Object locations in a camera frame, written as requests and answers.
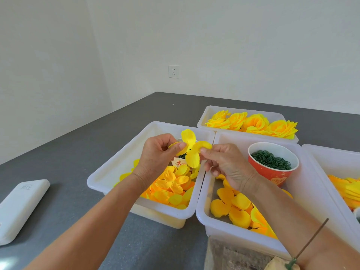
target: white plastic box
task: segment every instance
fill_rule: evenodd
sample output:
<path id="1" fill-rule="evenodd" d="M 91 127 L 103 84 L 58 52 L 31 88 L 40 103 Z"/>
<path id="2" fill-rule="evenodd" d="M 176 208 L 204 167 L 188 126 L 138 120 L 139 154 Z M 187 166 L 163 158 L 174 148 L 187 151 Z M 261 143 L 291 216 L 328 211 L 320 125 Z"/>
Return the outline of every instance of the white plastic box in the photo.
<path id="1" fill-rule="evenodd" d="M 261 141 L 263 141 L 263 139 L 255 135 L 244 136 L 228 131 L 217 132 L 214 144 L 234 143 L 247 159 L 248 147 L 253 143 Z M 291 174 L 282 188 L 288 190 L 293 195 L 294 200 L 308 210 L 320 222 L 323 222 L 326 218 L 330 218 L 327 226 L 360 251 L 360 243 L 355 240 L 354 233 L 350 230 L 347 221 L 343 218 L 338 207 L 327 192 L 322 179 L 319 177 L 301 146 L 284 142 L 281 139 L 277 139 L 273 141 L 273 143 L 288 148 L 300 161 L 299 168 Z M 210 203 L 212 200 L 218 199 L 216 191 L 221 187 L 223 187 L 221 180 L 215 179 L 210 173 L 206 173 L 196 207 L 196 216 L 199 221 L 205 225 L 206 234 L 265 254 L 290 259 L 290 255 L 280 241 L 237 227 L 233 225 L 230 220 L 227 220 L 227 216 L 221 219 L 212 216 Z"/>
<path id="2" fill-rule="evenodd" d="M 274 122 L 276 120 L 280 120 L 280 119 L 285 120 L 284 116 L 280 113 L 263 112 L 263 111 L 256 111 L 256 110 L 245 110 L 245 109 L 235 109 L 235 108 L 227 108 L 227 107 L 219 107 L 219 106 L 206 106 L 205 111 L 197 124 L 197 127 L 202 128 L 202 129 L 207 129 L 210 131 L 215 131 L 215 132 L 230 132 L 231 130 L 207 127 L 205 124 L 206 122 L 208 122 L 208 120 L 210 118 L 212 118 L 212 116 L 214 114 L 216 114 L 217 112 L 222 111 L 222 110 L 229 110 L 229 112 L 232 114 L 247 112 L 248 116 L 251 116 L 252 114 L 263 114 L 264 117 L 268 118 L 270 123 Z M 231 132 L 235 132 L 236 134 L 241 135 L 241 136 L 254 136 L 255 135 L 253 133 L 248 133 L 248 132 L 238 132 L 238 131 L 231 131 Z M 295 135 L 294 139 L 285 139 L 285 138 L 279 138 L 279 137 L 274 137 L 274 136 L 265 136 L 265 135 L 262 135 L 261 138 L 263 138 L 264 142 L 272 142 L 272 141 L 276 141 L 279 139 L 284 140 L 289 143 L 298 143 L 299 142 L 299 139 L 297 138 L 296 135 Z"/>
<path id="3" fill-rule="evenodd" d="M 215 133 L 211 131 L 158 121 L 151 122 L 112 158 L 89 176 L 87 181 L 88 187 L 103 192 L 106 195 L 113 188 L 115 183 L 119 181 L 119 176 L 121 174 L 131 171 L 131 168 L 133 168 L 133 161 L 140 158 L 147 138 L 170 133 L 178 139 L 181 138 L 181 132 L 185 129 L 191 129 L 195 133 L 197 140 L 204 140 L 210 144 L 214 141 Z M 201 166 L 199 175 L 195 181 L 189 206 L 186 209 L 173 208 L 139 197 L 130 212 L 170 227 L 182 228 L 186 219 L 190 218 L 195 213 L 204 174 L 204 167 Z"/>
<path id="4" fill-rule="evenodd" d="M 348 150 L 338 150 L 327 147 L 304 144 L 304 150 L 314 163 L 319 177 L 330 193 L 335 204 L 348 222 L 351 230 L 356 235 L 356 241 L 360 245 L 360 223 L 339 195 L 327 175 L 332 174 L 339 178 L 360 177 L 360 153 Z"/>

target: wall socket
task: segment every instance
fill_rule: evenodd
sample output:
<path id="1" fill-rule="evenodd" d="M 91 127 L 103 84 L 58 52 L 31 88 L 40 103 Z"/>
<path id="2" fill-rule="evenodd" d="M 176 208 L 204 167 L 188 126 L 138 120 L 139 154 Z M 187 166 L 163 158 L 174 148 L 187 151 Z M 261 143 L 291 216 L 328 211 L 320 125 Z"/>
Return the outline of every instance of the wall socket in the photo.
<path id="1" fill-rule="evenodd" d="M 179 78 L 179 77 L 180 77 L 180 66 L 169 65 L 169 78 Z"/>

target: right hand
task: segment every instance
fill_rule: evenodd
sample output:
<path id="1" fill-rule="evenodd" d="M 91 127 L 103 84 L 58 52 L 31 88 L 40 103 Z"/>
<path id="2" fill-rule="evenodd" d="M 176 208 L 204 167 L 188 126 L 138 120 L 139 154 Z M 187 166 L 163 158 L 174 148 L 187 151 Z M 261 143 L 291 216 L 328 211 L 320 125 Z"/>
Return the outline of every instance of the right hand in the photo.
<path id="1" fill-rule="evenodd" d="M 243 157 L 235 144 L 217 144 L 212 149 L 201 148 L 206 172 L 211 171 L 214 176 L 223 174 L 230 186 L 242 192 L 245 185 L 259 174 Z"/>

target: tabletop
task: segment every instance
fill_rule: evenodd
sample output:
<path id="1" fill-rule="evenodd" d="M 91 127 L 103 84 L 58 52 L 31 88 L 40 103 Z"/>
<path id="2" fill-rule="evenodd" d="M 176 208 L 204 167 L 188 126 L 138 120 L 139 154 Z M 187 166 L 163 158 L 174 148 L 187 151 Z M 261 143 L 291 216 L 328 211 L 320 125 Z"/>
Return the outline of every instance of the tabletop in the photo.
<path id="1" fill-rule="evenodd" d="M 103 194 L 89 189 L 87 178 L 147 124 L 196 127 L 208 105 L 281 113 L 298 122 L 300 145 L 360 152 L 360 115 L 153 93 L 0 165 L 0 201 L 20 182 L 51 183 L 16 239 L 0 246 L 0 263 L 11 263 L 6 270 L 23 269 L 92 208 Z M 207 239 L 195 214 L 182 229 L 174 229 L 129 213 L 100 269 L 203 269 Z"/>

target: red paper cup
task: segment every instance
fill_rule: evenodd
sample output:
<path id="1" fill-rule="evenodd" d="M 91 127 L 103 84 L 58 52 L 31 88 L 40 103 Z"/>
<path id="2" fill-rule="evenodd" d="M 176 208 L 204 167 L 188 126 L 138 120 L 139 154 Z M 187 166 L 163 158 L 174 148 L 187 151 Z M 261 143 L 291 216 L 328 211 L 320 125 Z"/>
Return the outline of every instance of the red paper cup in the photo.
<path id="1" fill-rule="evenodd" d="M 284 158 L 286 161 L 290 162 L 292 169 L 283 171 L 280 169 L 269 168 L 263 164 L 260 164 L 251 156 L 252 153 L 257 152 L 258 150 L 267 150 L 275 157 Z M 254 143 L 249 146 L 248 154 L 249 163 L 256 169 L 256 171 L 279 187 L 285 182 L 285 180 L 290 176 L 290 174 L 299 167 L 299 159 L 295 154 L 293 154 L 289 149 L 274 143 Z"/>

